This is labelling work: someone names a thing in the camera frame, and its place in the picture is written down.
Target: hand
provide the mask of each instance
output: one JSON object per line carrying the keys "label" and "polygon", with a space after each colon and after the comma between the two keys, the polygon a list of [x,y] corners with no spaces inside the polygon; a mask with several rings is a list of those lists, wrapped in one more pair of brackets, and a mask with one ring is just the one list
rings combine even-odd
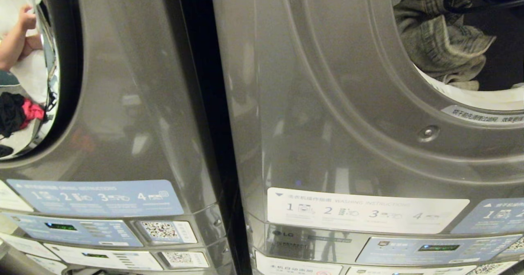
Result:
{"label": "hand", "polygon": [[36,28],[36,15],[28,13],[31,9],[32,7],[30,5],[23,5],[22,8],[20,8],[18,23],[24,31]]}

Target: white clothing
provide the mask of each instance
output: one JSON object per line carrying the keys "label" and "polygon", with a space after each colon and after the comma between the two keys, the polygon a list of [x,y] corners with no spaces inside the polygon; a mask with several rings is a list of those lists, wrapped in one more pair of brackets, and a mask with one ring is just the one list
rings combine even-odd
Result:
{"label": "white clothing", "polygon": [[[20,8],[25,4],[34,6],[32,0],[0,0],[0,40],[16,25]],[[38,34],[38,30],[30,29],[26,36],[35,34]],[[11,68],[11,73],[34,102],[46,102],[47,68],[43,50],[34,50],[28,57],[18,61]]]}

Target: blue instruction label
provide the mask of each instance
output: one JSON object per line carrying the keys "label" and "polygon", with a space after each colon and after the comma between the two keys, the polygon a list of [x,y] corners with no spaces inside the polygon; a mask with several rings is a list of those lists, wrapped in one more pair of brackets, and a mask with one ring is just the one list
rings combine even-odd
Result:
{"label": "blue instruction label", "polygon": [[46,214],[137,217],[184,213],[168,180],[54,182],[9,179],[7,183],[34,208]]}
{"label": "blue instruction label", "polygon": [[142,246],[123,221],[3,214],[36,239],[98,246]]}
{"label": "blue instruction label", "polygon": [[452,234],[524,231],[524,198],[498,198],[480,202]]}
{"label": "blue instruction label", "polygon": [[458,264],[490,260],[522,235],[425,239],[372,237],[357,258],[359,264]]}

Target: qr code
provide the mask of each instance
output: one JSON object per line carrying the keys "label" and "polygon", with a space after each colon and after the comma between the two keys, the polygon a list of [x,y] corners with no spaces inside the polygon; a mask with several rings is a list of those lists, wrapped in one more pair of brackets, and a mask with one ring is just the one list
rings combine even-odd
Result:
{"label": "qr code", "polygon": [[176,251],[165,251],[163,252],[163,255],[165,259],[167,260],[167,262],[172,266],[193,263],[193,259],[191,258],[191,255],[189,255],[188,253],[176,252]]}
{"label": "qr code", "polygon": [[178,239],[178,233],[172,223],[167,222],[141,222],[147,233],[153,238]]}
{"label": "qr code", "polygon": [[475,270],[468,273],[468,275],[484,275],[484,274],[490,274],[495,269],[499,268],[501,265],[506,263],[495,263],[495,264],[483,264],[481,266],[478,266]]}
{"label": "qr code", "polygon": [[516,241],[516,243],[513,243],[510,245],[507,250],[521,250],[524,249],[524,237],[520,238]]}

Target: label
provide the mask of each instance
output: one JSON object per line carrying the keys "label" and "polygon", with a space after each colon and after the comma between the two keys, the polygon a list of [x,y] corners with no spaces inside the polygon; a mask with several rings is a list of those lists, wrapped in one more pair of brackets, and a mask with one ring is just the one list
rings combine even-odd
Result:
{"label": "label", "polygon": [[524,198],[499,198],[480,202],[452,234],[524,232]]}
{"label": "label", "polygon": [[477,266],[460,266],[447,268],[375,268],[351,267],[346,275],[466,275]]}
{"label": "label", "polygon": [[516,243],[513,243],[502,252],[503,255],[517,255],[521,253],[524,253],[524,237],[517,240]]}
{"label": "label", "polygon": [[26,255],[26,256],[28,258],[30,258],[31,260],[34,260],[37,264],[42,266],[47,271],[49,271],[51,273],[54,273],[56,275],[62,275],[62,271],[65,268],[67,268],[66,265],[64,265],[64,264],[62,264],[60,262],[54,261],[54,260],[47,260],[47,259],[44,259],[44,258],[39,258],[39,257],[32,256],[32,255]]}
{"label": "label", "polygon": [[490,260],[522,235],[462,239],[369,238],[359,264],[424,265]]}
{"label": "label", "polygon": [[456,118],[476,122],[477,124],[522,124],[524,114],[518,115],[491,115],[489,113],[479,113],[462,106],[451,105],[442,109],[444,113]]}
{"label": "label", "polygon": [[342,266],[309,261],[269,258],[255,252],[257,270],[264,275],[339,275]]}
{"label": "label", "polygon": [[33,212],[30,207],[20,196],[18,196],[9,186],[0,180],[0,207],[10,210],[22,210],[23,212]]}
{"label": "label", "polygon": [[46,214],[86,217],[183,214],[168,180],[54,182],[7,180],[34,208]]}
{"label": "label", "polygon": [[468,275],[499,275],[500,273],[511,268],[511,266],[516,263],[518,263],[518,261],[483,264],[482,266],[478,266],[475,270],[468,273]]}
{"label": "label", "polygon": [[103,250],[44,243],[64,261],[97,268],[154,270],[163,268],[148,251]]}
{"label": "label", "polygon": [[0,238],[2,238],[6,243],[9,243],[12,247],[18,249],[21,252],[30,253],[32,255],[48,259],[60,260],[52,252],[50,252],[48,249],[46,249],[36,241],[20,238],[17,236],[11,236],[3,233],[0,233]]}
{"label": "label", "polygon": [[163,257],[172,268],[208,268],[206,257],[201,252],[163,251]]}
{"label": "label", "polygon": [[165,243],[197,243],[187,221],[141,221],[140,226],[151,241]]}
{"label": "label", "polygon": [[124,221],[3,214],[36,239],[99,246],[143,246]]}
{"label": "label", "polygon": [[469,200],[267,190],[268,221],[346,231],[437,234]]}

